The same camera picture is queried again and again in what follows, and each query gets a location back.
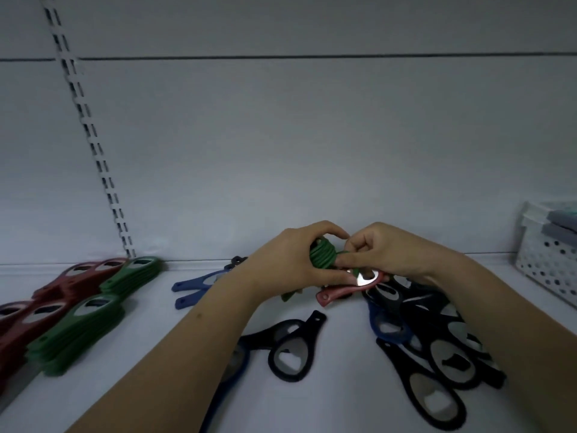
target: white wall panel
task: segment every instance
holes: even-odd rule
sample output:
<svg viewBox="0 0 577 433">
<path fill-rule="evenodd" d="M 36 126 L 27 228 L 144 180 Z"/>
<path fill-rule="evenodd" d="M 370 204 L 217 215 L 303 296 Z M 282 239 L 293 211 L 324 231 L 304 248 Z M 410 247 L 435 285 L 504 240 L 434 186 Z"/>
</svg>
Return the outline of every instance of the white wall panel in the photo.
<svg viewBox="0 0 577 433">
<path fill-rule="evenodd" d="M 577 0 L 57 0 L 81 57 L 577 51 Z"/>
<path fill-rule="evenodd" d="M 0 264 L 122 254 L 57 62 L 0 63 Z"/>
<path fill-rule="evenodd" d="M 574 58 L 85 68 L 139 254 L 227 258 L 320 219 L 510 251 L 524 200 L 575 191 Z"/>
<path fill-rule="evenodd" d="M 0 0 L 0 59 L 54 56 L 40 0 Z"/>
</svg>

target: right hand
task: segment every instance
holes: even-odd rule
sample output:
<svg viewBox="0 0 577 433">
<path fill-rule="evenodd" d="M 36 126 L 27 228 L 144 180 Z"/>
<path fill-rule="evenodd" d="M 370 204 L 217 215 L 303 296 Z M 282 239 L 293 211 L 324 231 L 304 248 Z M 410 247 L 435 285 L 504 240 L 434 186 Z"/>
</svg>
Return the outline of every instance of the right hand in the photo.
<svg viewBox="0 0 577 433">
<path fill-rule="evenodd" d="M 370 267 L 436 285 L 435 275 L 455 251 L 386 223 L 376 222 L 353 234 L 337 256 L 336 267 Z"/>
</svg>

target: finger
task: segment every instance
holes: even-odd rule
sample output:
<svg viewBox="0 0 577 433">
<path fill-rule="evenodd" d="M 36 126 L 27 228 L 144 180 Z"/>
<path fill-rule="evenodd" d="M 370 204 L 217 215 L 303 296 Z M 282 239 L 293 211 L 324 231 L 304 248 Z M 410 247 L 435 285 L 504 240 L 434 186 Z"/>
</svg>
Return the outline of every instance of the finger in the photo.
<svg viewBox="0 0 577 433">
<path fill-rule="evenodd" d="M 357 252 L 362 247 L 370 248 L 373 243 L 372 233 L 368 228 L 363 228 L 351 235 L 351 238 L 344 244 L 344 250 Z"/>
<path fill-rule="evenodd" d="M 312 225 L 305 226 L 305 229 L 310 233 L 311 239 L 321 237 L 324 234 L 332 234 L 342 239 L 349 238 L 349 233 L 342 229 L 340 226 L 335 225 L 328 220 L 323 220 L 322 222 L 313 223 Z"/>
<path fill-rule="evenodd" d="M 336 267 L 373 267 L 375 251 L 341 253 L 336 256 Z"/>
<path fill-rule="evenodd" d="M 323 286 L 357 285 L 357 277 L 346 270 L 315 269 L 314 277 L 316 279 L 315 284 Z"/>
</svg>

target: forearm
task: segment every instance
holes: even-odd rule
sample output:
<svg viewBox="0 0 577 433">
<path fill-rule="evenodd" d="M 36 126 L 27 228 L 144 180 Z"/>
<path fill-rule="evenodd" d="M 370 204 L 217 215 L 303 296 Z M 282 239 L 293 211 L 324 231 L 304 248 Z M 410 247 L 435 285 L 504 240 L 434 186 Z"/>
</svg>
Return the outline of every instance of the forearm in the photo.
<svg viewBox="0 0 577 433">
<path fill-rule="evenodd" d="M 547 431 L 577 431 L 577 337 L 469 258 L 452 253 L 435 283 L 451 298 Z"/>
<path fill-rule="evenodd" d="M 198 431 L 258 301 L 248 279 L 222 277 L 176 327 L 68 430 Z"/>
</svg>

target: stack of bottle openers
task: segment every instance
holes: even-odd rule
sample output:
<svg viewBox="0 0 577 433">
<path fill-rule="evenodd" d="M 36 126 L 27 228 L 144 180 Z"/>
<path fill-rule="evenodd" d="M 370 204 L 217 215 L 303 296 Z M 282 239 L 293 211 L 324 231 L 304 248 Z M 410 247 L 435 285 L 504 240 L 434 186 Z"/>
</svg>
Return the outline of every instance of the stack of bottle openers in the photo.
<svg viewBox="0 0 577 433">
<path fill-rule="evenodd" d="M 0 393 L 26 361 L 46 375 L 68 367 L 123 318 L 122 301 L 160 273 L 155 257 L 76 264 L 31 299 L 0 306 Z"/>
</svg>

